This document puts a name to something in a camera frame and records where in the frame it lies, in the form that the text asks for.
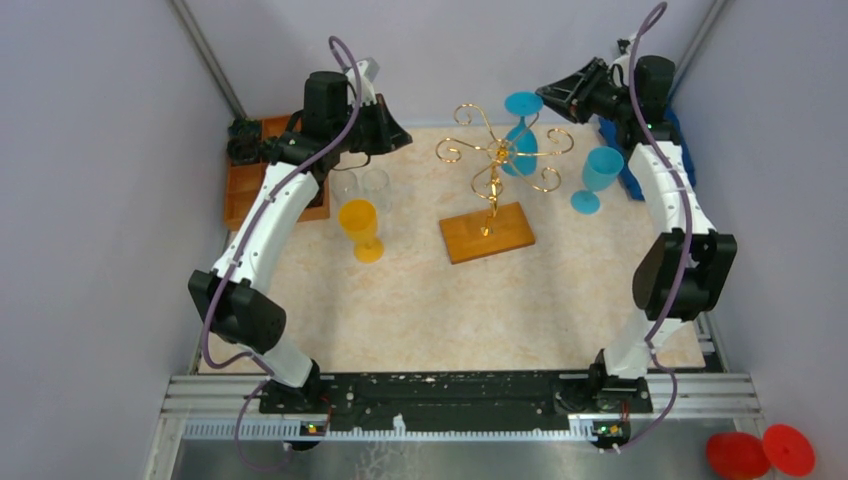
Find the gold wire glass rack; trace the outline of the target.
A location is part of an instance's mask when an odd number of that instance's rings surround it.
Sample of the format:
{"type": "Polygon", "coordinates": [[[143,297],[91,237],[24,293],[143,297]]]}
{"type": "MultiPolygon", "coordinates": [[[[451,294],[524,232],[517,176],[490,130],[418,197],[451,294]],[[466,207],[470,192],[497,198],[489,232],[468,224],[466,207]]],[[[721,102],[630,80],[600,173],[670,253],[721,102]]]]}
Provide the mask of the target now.
{"type": "MultiPolygon", "coordinates": [[[[445,137],[435,147],[436,157],[447,164],[459,162],[464,149],[481,153],[488,159],[486,166],[469,181],[472,193],[485,200],[488,207],[438,222],[450,263],[453,265],[529,247],[536,242],[535,234],[521,205],[518,202],[506,205],[501,202],[504,190],[501,179],[502,165],[510,160],[512,143],[504,136],[494,133],[486,112],[475,104],[465,103],[456,107],[453,119],[460,126],[468,126],[473,122],[474,111],[479,113],[488,131],[489,141],[486,145],[445,137]]],[[[562,128],[551,128],[546,132],[546,136],[554,144],[566,140],[568,145],[553,151],[538,152],[537,159],[565,155],[576,145],[573,135],[562,128]]],[[[523,175],[517,178],[541,193],[551,193],[562,184],[561,174],[550,166],[541,170],[539,181],[523,175]]]]}

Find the blue plastic wine glass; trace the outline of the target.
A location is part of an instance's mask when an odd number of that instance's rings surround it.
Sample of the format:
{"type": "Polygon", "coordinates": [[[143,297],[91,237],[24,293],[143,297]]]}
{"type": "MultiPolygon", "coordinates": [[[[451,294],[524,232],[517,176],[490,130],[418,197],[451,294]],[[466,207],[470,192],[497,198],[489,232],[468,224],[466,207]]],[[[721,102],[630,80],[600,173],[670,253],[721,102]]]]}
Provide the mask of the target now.
{"type": "Polygon", "coordinates": [[[583,188],[570,198],[572,208],[580,214],[595,214],[601,207],[598,193],[610,187],[624,167],[624,158],[615,148],[601,146],[592,149],[581,172],[583,188]]]}

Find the yellow plastic wine glass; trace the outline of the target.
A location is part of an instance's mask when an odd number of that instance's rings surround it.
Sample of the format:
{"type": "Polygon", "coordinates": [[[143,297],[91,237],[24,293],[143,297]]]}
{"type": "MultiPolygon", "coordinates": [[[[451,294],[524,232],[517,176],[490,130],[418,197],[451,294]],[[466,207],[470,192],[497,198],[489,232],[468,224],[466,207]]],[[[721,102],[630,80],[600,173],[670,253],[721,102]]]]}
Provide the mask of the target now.
{"type": "Polygon", "coordinates": [[[339,210],[338,221],[353,243],[353,254],[359,262],[371,264],[383,256],[384,245],[377,232],[377,210],[372,203],[364,199],[345,203],[339,210]]]}

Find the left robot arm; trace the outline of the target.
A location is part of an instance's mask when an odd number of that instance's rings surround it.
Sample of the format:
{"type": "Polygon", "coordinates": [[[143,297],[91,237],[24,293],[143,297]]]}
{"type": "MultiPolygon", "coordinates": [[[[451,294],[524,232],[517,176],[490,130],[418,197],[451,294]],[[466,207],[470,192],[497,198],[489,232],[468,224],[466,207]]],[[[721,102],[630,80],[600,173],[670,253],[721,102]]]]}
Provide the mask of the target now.
{"type": "Polygon", "coordinates": [[[203,335],[239,346],[271,381],[310,389],[320,369],[286,336],[286,313],[267,296],[273,267],[342,154],[384,155],[411,141],[375,92],[365,62],[312,73],[303,108],[271,145],[263,183],[235,239],[210,270],[189,279],[203,335]]]}

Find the clear ribbed wine glass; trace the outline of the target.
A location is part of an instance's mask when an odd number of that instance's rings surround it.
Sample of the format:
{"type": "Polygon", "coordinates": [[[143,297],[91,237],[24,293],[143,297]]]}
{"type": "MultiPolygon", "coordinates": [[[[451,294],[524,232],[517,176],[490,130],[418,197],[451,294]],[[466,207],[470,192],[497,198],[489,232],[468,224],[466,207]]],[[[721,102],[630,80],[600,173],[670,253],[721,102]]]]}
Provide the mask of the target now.
{"type": "Polygon", "coordinates": [[[363,197],[358,177],[353,171],[332,170],[330,186],[338,209],[350,201],[363,197]]]}

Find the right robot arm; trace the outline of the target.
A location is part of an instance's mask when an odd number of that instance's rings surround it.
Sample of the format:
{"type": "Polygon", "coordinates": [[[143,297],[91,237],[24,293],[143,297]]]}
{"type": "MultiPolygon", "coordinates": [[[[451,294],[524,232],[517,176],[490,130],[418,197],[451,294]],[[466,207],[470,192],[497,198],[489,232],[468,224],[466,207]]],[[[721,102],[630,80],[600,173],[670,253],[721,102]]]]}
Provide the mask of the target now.
{"type": "Polygon", "coordinates": [[[645,376],[657,351],[715,307],[738,250],[700,208],[679,131],[665,116],[675,73],[674,62],[657,55],[627,67],[594,58],[535,91],[572,123],[597,116],[615,126],[657,233],[633,275],[633,315],[588,370],[586,395],[602,409],[647,399],[645,376]]]}

